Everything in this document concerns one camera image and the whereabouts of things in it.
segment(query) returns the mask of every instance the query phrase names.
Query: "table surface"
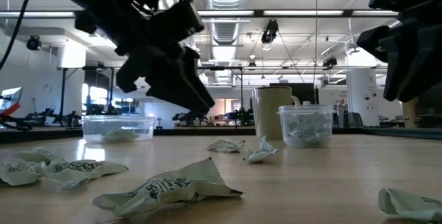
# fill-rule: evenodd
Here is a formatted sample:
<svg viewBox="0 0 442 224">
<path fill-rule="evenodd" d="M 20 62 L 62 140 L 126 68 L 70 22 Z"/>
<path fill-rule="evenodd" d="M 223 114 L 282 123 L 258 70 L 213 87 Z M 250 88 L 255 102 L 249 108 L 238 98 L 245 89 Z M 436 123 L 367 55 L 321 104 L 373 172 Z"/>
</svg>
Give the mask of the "table surface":
<svg viewBox="0 0 442 224">
<path fill-rule="evenodd" d="M 0 184 L 2 223 L 415 223 L 378 209 L 384 187 L 442 198 L 442 142 L 411 138 L 333 136 L 328 149 L 280 149 L 264 163 L 249 165 L 241 154 L 206 151 L 220 137 L 156 137 L 135 144 L 88 144 L 65 139 L 0 145 L 0 158 L 47 146 L 67 160 L 120 162 L 130 171 L 60 192 L 45 178 L 34 185 Z M 228 137 L 256 143 L 251 136 Z M 211 156 L 228 186 L 241 198 L 172 205 L 122 219 L 91 204 L 105 193 L 128 192 L 151 176 Z"/>
</svg>

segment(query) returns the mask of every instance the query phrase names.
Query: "pillar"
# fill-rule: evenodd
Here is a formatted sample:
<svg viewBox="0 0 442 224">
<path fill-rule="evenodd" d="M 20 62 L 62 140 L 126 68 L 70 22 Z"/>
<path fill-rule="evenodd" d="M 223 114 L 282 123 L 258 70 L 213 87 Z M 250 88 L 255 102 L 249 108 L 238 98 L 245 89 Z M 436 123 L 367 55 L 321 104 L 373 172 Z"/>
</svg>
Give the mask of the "pillar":
<svg viewBox="0 0 442 224">
<path fill-rule="evenodd" d="M 419 101 L 417 97 L 413 100 L 410 100 L 409 102 L 402 103 L 403 115 L 405 117 L 408 117 L 408 120 L 405 121 L 405 128 L 417 128 L 415 121 L 417 116 L 418 103 Z"/>
<path fill-rule="evenodd" d="M 82 68 L 86 65 L 86 48 L 71 40 L 64 47 L 58 48 L 57 56 L 59 68 Z M 84 83 L 84 71 L 82 69 L 75 72 L 74 70 L 68 70 L 66 78 L 63 113 L 67 115 L 72 111 L 76 111 L 77 114 L 81 114 L 81 90 Z"/>
<path fill-rule="evenodd" d="M 364 126 L 378 126 L 378 97 L 376 93 L 376 71 L 354 69 L 347 72 L 349 112 L 359 113 Z"/>
</svg>

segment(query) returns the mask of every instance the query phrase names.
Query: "plastic container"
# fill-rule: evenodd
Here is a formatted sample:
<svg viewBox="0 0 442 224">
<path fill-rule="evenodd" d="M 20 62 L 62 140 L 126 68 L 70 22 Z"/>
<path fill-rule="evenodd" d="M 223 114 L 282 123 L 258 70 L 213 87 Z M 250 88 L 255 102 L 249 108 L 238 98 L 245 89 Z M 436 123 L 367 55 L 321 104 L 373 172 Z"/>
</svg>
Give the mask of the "plastic container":
<svg viewBox="0 0 442 224">
<path fill-rule="evenodd" d="M 152 139 L 155 117 L 85 116 L 81 123 L 86 142 L 137 142 Z"/>
<path fill-rule="evenodd" d="M 280 106 L 282 138 L 288 146 L 327 147 L 333 128 L 333 106 Z"/>
</svg>

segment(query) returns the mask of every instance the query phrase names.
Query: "crumpled paper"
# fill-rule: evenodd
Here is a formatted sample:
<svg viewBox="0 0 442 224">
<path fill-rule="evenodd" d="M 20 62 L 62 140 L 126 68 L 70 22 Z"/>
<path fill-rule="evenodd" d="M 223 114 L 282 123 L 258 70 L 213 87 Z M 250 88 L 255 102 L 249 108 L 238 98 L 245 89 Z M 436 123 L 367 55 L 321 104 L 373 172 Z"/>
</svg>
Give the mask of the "crumpled paper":
<svg viewBox="0 0 442 224">
<path fill-rule="evenodd" d="M 196 203 L 208 196 L 239 197 L 242 192 L 226 186 L 211 158 L 147 180 L 127 193 L 104 194 L 93 200 L 117 216 L 133 216 L 171 203 Z"/>
<path fill-rule="evenodd" d="M 240 153 L 241 148 L 245 145 L 245 140 L 239 142 L 238 144 L 234 144 L 232 142 L 226 140 L 218 140 L 213 144 L 210 144 L 207 147 L 207 151 L 221 151 L 221 152 L 231 152 L 231 153 Z"/>
<path fill-rule="evenodd" d="M 48 147 L 37 147 L 31 151 L 19 151 L 17 156 L 28 162 L 50 163 L 59 158 Z"/>
<path fill-rule="evenodd" d="M 35 183 L 41 176 L 37 171 L 37 162 L 18 162 L 6 164 L 0 162 L 0 181 L 11 186 Z"/>
<path fill-rule="evenodd" d="M 128 168 L 119 163 L 95 160 L 67 162 L 59 158 L 49 165 L 41 165 L 41 174 L 62 190 L 74 190 L 85 185 L 89 180 L 123 171 L 128 171 Z"/>
<path fill-rule="evenodd" d="M 442 223 L 442 201 L 421 197 L 398 189 L 379 192 L 379 209 L 426 223 Z"/>
<path fill-rule="evenodd" d="M 287 141 L 293 146 L 321 147 L 329 139 L 329 118 L 324 114 L 296 114 L 286 121 Z"/>
<path fill-rule="evenodd" d="M 277 148 L 272 147 L 267 141 L 266 136 L 261 138 L 260 148 L 253 151 L 250 150 L 247 152 L 246 156 L 243 158 L 244 161 L 249 163 L 261 162 L 265 158 L 269 156 L 275 155 L 279 152 Z"/>
<path fill-rule="evenodd" d="M 119 129 L 103 134 L 102 142 L 132 142 L 139 136 L 133 130 Z"/>
</svg>

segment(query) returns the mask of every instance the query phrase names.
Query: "beige cup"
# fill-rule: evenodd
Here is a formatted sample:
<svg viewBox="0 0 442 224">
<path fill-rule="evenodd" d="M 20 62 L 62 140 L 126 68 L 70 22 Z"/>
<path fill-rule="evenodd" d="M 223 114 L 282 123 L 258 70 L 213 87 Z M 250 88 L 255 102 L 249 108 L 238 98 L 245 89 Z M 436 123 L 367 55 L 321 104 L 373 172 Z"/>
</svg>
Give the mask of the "beige cup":
<svg viewBox="0 0 442 224">
<path fill-rule="evenodd" d="M 288 86 L 268 86 L 252 90 L 253 117 L 255 119 L 256 135 L 259 139 L 266 136 L 268 140 L 282 140 L 280 124 L 280 106 L 287 106 L 293 100 L 299 105 L 299 99 L 291 96 Z"/>
</svg>

